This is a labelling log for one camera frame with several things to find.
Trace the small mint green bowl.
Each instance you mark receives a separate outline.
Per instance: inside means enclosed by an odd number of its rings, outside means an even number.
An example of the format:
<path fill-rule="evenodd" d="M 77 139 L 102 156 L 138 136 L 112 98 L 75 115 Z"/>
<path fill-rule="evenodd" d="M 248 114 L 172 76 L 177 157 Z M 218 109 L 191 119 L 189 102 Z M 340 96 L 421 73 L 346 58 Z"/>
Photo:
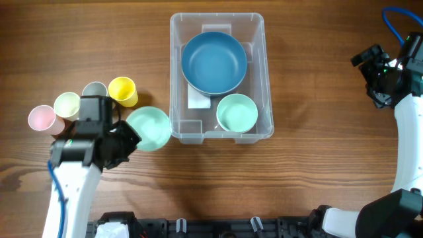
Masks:
<path fill-rule="evenodd" d="M 170 120 L 160 108 L 153 106 L 138 108 L 126 118 L 126 122 L 141 138 L 137 144 L 138 150 L 155 151 L 170 140 Z"/>

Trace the light green cup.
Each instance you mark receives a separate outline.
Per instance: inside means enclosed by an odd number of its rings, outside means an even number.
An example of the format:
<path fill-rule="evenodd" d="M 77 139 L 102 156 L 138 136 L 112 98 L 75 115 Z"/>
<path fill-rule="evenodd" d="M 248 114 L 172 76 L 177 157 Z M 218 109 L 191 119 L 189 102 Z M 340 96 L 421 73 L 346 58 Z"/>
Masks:
<path fill-rule="evenodd" d="M 81 99 L 74 92 L 62 93 L 54 102 L 55 113 L 66 120 L 76 121 L 79 118 Z"/>

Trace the grey cup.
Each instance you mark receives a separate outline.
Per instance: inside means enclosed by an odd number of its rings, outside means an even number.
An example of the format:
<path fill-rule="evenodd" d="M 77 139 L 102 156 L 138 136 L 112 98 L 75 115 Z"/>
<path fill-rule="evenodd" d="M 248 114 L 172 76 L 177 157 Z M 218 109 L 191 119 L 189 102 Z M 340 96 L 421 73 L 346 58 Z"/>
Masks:
<path fill-rule="evenodd" d="M 85 86 L 82 92 L 83 96 L 108 96 L 106 85 L 99 81 L 94 81 Z"/>

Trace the yellow cup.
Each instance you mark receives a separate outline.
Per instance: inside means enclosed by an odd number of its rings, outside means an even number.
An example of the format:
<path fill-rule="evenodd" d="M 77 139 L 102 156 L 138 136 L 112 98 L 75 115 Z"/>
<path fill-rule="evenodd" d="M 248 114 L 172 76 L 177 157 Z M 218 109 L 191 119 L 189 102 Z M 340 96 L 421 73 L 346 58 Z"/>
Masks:
<path fill-rule="evenodd" d="M 117 77 L 108 85 L 110 97 L 124 107 L 133 107 L 138 102 L 135 83 L 129 77 Z"/>

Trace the pink cup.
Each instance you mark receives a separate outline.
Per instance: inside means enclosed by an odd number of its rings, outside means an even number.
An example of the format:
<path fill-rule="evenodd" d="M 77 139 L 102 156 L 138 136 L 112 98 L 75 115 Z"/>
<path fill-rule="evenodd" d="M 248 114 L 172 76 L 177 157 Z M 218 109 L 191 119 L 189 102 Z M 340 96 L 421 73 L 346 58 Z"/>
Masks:
<path fill-rule="evenodd" d="M 65 122 L 48 105 L 33 108 L 28 115 L 28 125 L 35 131 L 58 135 L 65 128 Z"/>

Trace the clear plastic storage container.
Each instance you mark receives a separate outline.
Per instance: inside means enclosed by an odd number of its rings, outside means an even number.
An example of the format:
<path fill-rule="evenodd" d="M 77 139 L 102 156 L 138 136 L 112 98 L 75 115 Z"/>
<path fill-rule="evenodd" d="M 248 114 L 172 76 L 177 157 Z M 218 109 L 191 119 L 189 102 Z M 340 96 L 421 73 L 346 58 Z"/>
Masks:
<path fill-rule="evenodd" d="M 221 96 L 209 96 L 211 107 L 189 109 L 187 86 L 181 57 L 185 45 L 198 34 L 224 32 L 236 38 L 247 53 L 248 68 L 236 93 L 250 97 L 257 105 L 258 120 L 243 134 L 225 131 L 216 118 Z M 201 144 L 205 139 L 233 139 L 236 143 L 256 143 L 274 132 L 264 19 L 258 13 L 176 13 L 170 19 L 170 129 L 185 144 Z"/>

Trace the large mint green bowl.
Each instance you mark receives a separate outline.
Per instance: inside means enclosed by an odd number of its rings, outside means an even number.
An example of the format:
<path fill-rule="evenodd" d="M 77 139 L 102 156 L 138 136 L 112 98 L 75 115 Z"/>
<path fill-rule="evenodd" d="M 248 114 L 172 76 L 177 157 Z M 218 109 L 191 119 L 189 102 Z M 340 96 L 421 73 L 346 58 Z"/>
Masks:
<path fill-rule="evenodd" d="M 246 95 L 230 94 L 220 100 L 216 118 L 225 131 L 245 133 L 252 129 L 258 120 L 257 105 Z"/>

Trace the dark blue bowl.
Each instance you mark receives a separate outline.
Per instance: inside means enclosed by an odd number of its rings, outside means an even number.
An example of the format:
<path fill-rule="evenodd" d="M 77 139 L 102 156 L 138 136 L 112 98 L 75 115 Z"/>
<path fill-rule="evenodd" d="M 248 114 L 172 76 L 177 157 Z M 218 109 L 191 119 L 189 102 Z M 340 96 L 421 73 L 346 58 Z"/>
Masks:
<path fill-rule="evenodd" d="M 181 68 L 187 83 L 198 92 L 224 95 L 243 82 L 247 53 L 237 39 L 224 32 L 203 32 L 185 45 Z"/>

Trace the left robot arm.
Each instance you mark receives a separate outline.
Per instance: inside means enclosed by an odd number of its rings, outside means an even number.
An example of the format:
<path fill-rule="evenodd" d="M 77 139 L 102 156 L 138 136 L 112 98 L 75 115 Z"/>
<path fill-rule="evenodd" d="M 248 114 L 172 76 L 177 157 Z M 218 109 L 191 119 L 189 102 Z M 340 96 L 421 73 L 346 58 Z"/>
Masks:
<path fill-rule="evenodd" d="M 73 122 L 51 144 L 52 192 L 43 237 L 84 237 L 103 170 L 128 162 L 141 141 L 124 120 L 97 129 L 87 124 Z"/>

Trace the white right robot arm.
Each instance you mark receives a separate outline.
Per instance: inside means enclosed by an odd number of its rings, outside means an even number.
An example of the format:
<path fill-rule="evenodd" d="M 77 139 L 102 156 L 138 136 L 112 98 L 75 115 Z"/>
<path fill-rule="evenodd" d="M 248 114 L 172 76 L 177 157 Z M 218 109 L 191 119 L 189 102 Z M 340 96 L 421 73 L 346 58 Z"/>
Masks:
<path fill-rule="evenodd" d="M 422 45 L 406 43 L 391 60 L 375 44 L 351 59 L 377 108 L 395 111 L 397 171 L 390 194 L 360 211 L 320 207 L 310 216 L 310 237 L 422 236 Z"/>

